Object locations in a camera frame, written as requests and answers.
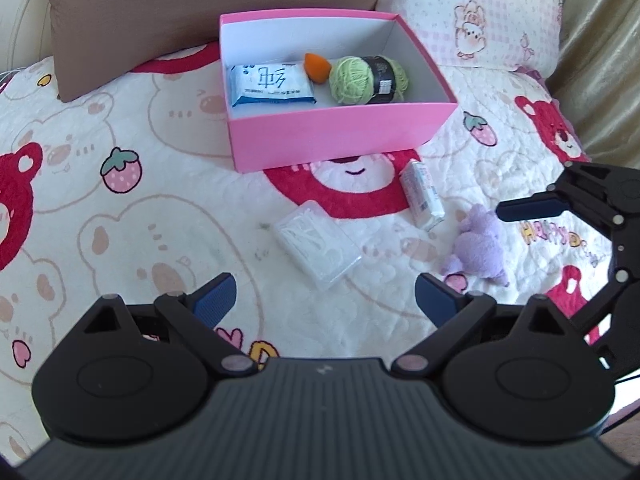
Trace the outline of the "purple plush toy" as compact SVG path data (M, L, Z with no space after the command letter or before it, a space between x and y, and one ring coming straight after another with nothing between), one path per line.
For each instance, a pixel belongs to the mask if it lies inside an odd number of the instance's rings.
M475 204L459 222L459 234L440 264L440 273L464 273L508 286L503 244L503 230L495 211Z

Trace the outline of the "clear plastic box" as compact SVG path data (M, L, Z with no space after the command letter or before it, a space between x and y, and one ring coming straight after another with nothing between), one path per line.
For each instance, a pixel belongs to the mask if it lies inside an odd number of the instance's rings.
M307 200L278 221L274 236L318 289L328 289L362 258L361 250L315 201Z

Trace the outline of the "orange makeup sponge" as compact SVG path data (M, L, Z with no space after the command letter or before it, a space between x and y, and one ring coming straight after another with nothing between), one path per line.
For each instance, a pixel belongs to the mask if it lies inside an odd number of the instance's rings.
M329 80L332 65L323 56L308 52L304 55L304 70L314 84L325 84Z

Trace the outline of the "beige curtain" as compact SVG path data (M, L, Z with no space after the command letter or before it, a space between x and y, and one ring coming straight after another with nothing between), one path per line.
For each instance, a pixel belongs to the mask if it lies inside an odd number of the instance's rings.
M639 167L639 0L564 0L548 87L596 162Z

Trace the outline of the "white bear print blanket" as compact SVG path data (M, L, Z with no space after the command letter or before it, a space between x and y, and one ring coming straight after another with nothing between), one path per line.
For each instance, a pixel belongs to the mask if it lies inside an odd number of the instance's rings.
M100 295L128 302L192 290L231 273L238 300L219 333L253 359L393 359L433 330L416 306L471 207L543 190L562 169L534 124L548 91L533 76L446 66L458 107L413 151L252 174L233 168L221 66L122 76L64 104L51 60L1 95L1 151L37 143L32 225L1 273L1 452L13 463L46 434L32 406L36 370ZM424 162L444 205L431 231L400 185ZM296 266L274 225L315 200L361 250L328 289Z

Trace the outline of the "pink checked pillow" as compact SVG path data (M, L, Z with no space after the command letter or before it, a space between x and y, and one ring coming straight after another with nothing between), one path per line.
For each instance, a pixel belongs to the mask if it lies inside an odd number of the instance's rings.
M442 66L528 68L559 61L562 0L378 0L400 15Z

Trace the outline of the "green yarn ball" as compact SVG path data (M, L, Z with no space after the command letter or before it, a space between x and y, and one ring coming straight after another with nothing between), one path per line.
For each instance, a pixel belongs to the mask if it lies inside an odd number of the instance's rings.
M340 105L390 104L405 99L409 77L387 56L345 56L332 65L329 87Z

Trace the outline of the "pink cardboard box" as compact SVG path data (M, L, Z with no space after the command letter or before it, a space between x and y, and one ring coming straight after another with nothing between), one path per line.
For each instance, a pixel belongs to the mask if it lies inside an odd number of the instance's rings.
M388 153L433 139L458 102L424 45L397 14L342 9L274 9L221 15L221 77L235 65L297 63L307 52L330 61L384 55L409 77L400 102L338 105L325 86L312 103L228 105L235 169Z

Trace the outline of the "blue white tissue pack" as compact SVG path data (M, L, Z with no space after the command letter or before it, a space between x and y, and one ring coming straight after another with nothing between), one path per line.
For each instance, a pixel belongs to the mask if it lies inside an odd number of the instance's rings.
M235 65L229 70L230 105L315 103L302 63Z

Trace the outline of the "cream bed headboard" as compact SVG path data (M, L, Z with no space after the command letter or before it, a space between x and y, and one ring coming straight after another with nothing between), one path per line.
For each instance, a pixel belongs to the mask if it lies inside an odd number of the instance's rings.
M52 54L49 0L1 0L1 70Z

